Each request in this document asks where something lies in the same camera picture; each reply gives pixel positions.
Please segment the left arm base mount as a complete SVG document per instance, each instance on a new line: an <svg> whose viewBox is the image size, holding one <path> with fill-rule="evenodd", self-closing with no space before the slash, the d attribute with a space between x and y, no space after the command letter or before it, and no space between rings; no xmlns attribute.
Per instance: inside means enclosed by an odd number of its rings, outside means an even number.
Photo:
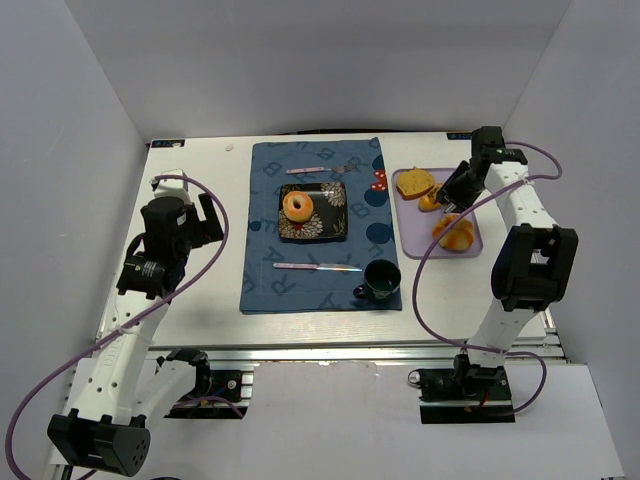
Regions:
<svg viewBox="0 0 640 480"><path fill-rule="evenodd" d="M253 373L243 370L213 369L209 373L207 390L197 390L181 397L185 405L173 407L168 419L240 419L231 407L242 415L247 413L253 385Z"/></svg>

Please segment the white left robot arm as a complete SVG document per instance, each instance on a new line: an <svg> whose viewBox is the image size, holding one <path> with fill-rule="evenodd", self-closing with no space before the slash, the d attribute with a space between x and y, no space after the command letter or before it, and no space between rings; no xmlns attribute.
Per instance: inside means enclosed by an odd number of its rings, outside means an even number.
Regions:
<svg viewBox="0 0 640 480"><path fill-rule="evenodd" d="M110 339L69 412L54 415L47 428L71 466L135 476L155 424L181 400L211 390L208 357L194 348L160 358L155 377L138 384L191 251L224 238L212 198L202 193L198 200L193 204L186 192L158 194L141 209L144 230L126 250Z"/></svg>

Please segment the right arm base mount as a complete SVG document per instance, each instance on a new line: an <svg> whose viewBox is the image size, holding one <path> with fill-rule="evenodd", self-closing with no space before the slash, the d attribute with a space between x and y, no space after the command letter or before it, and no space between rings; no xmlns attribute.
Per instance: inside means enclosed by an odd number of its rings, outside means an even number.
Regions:
<svg viewBox="0 0 640 480"><path fill-rule="evenodd" d="M414 369L407 375L419 394L423 425L514 423L515 413L503 366L471 364L458 354L450 368Z"/></svg>

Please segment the glazed bagel donut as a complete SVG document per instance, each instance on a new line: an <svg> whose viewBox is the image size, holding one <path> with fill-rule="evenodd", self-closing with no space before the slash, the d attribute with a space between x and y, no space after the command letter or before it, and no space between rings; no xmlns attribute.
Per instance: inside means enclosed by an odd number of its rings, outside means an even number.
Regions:
<svg viewBox="0 0 640 480"><path fill-rule="evenodd" d="M282 210L288 220L304 223L314 212L313 200L305 192L291 191L282 200Z"/></svg>

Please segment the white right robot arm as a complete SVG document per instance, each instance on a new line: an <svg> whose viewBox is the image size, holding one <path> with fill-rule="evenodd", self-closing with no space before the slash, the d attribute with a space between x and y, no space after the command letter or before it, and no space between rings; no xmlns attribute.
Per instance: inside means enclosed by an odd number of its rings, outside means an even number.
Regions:
<svg viewBox="0 0 640 480"><path fill-rule="evenodd" d="M578 235L546 212L521 145L507 146L501 128L471 134L471 157L437 194L445 212L462 215L488 192L507 236L491 271L493 301L476 333L456 356L452 382L464 394L484 394L501 383L508 351L537 313L566 292Z"/></svg>

